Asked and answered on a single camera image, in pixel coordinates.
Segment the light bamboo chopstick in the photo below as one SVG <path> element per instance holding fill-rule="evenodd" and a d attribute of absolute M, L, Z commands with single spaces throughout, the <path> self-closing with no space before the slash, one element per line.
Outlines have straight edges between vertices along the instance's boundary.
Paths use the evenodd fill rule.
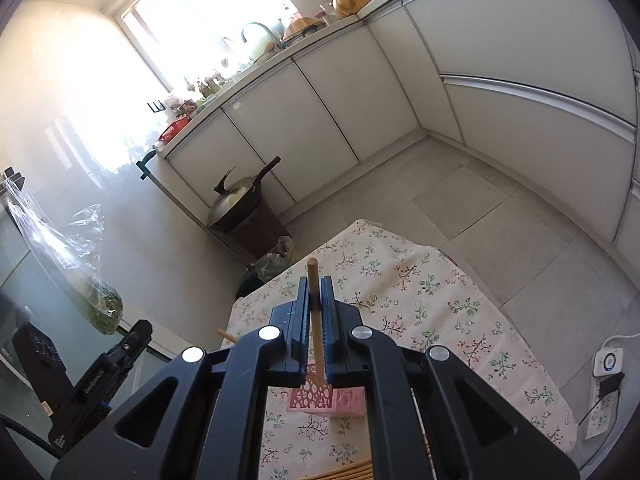
<path fill-rule="evenodd" d="M 320 297 L 320 278 L 318 260 L 311 257 L 307 260 L 308 299 L 311 320 L 312 346 L 314 347 L 314 369 L 316 383 L 326 384 L 326 367 L 324 366 L 323 330 Z"/>

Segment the white kitchen cabinets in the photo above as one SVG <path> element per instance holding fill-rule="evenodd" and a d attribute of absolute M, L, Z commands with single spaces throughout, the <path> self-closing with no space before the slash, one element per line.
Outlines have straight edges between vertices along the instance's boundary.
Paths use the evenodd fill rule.
<path fill-rule="evenodd" d="M 295 214 L 420 131 L 639 243 L 638 58 L 608 0 L 373 0 L 227 89 L 163 149 L 206 204 L 274 163 Z"/>

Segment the clear plastic bag on floor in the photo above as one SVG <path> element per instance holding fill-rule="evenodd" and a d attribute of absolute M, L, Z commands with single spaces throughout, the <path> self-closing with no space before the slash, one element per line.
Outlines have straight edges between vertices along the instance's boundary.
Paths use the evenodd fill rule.
<path fill-rule="evenodd" d="M 267 283 L 296 263 L 295 243 L 290 236 L 280 236 L 277 244 L 254 264 L 257 277 Z"/>

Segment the floral tablecloth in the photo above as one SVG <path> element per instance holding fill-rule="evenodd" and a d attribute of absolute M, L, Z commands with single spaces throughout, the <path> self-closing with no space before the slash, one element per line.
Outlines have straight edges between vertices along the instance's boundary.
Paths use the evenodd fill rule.
<path fill-rule="evenodd" d="M 359 220 L 306 260 L 237 301 L 236 350 L 296 299 L 307 260 L 362 324 L 350 346 L 364 357 L 363 417 L 288 411 L 302 385 L 270 384 L 257 413 L 254 476 L 307 479 L 372 460 L 372 479 L 575 479 L 577 434 L 558 388 L 514 327 L 438 249 Z"/>

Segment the pink perforated utensil basket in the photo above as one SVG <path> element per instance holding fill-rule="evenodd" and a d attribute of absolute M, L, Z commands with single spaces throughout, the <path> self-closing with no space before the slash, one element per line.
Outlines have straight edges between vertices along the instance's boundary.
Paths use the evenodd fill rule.
<path fill-rule="evenodd" d="M 329 418 L 363 417 L 367 414 L 366 393 L 361 387 L 337 389 L 319 382 L 314 361 L 309 361 L 305 383 L 288 393 L 288 411 Z"/>

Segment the dark brown woven bin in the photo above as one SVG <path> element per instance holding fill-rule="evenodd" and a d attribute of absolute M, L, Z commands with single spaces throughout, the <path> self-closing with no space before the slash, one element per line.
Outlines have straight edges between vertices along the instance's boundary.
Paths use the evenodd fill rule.
<path fill-rule="evenodd" d="M 281 237 L 290 232 L 262 200 L 242 221 L 222 231 L 249 263 L 254 263 L 275 248 Z"/>

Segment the black wok with lid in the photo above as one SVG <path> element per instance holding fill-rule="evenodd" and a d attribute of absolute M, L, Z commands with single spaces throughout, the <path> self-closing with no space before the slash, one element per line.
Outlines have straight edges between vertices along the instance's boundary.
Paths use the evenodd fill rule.
<path fill-rule="evenodd" d="M 245 221 L 262 202 L 262 179 L 281 161 L 276 156 L 262 167 L 254 177 L 237 180 L 228 188 L 230 169 L 214 187 L 217 198 L 209 209 L 206 226 L 221 232 L 229 232 Z"/>

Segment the plastic bag with greens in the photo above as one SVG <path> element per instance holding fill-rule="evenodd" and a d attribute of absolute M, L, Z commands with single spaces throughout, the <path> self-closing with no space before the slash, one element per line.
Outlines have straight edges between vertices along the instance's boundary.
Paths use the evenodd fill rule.
<path fill-rule="evenodd" d="M 1 203 L 44 272 L 82 317 L 103 335 L 116 333 L 124 304 L 101 274 L 102 207 L 91 204 L 70 223 L 55 226 L 29 190 L 10 179 L 1 181 Z"/>

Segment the red basket on counter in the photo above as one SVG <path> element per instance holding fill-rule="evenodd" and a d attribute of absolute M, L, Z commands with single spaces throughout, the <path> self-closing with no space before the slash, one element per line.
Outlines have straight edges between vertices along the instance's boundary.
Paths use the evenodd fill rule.
<path fill-rule="evenodd" d="M 180 117 L 174 120 L 167 128 L 160 134 L 158 140 L 169 143 L 185 126 L 189 125 L 191 118 L 188 116 Z"/>

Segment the chrome sink faucet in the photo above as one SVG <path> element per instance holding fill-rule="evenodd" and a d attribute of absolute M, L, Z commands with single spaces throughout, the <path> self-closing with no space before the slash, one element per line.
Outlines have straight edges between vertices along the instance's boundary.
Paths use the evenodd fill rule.
<path fill-rule="evenodd" d="M 276 49 L 282 47 L 281 35 L 259 22 L 244 25 L 241 30 L 241 40 L 252 49 L 268 47 L 270 44 Z"/>

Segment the white power strip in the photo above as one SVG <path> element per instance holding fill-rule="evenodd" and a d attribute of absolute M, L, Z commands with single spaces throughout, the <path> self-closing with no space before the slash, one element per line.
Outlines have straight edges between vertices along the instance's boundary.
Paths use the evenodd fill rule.
<path fill-rule="evenodd" d="M 594 357 L 586 440 L 599 437 L 610 429 L 622 383 L 623 364 L 624 350 L 620 347 L 603 347 Z"/>

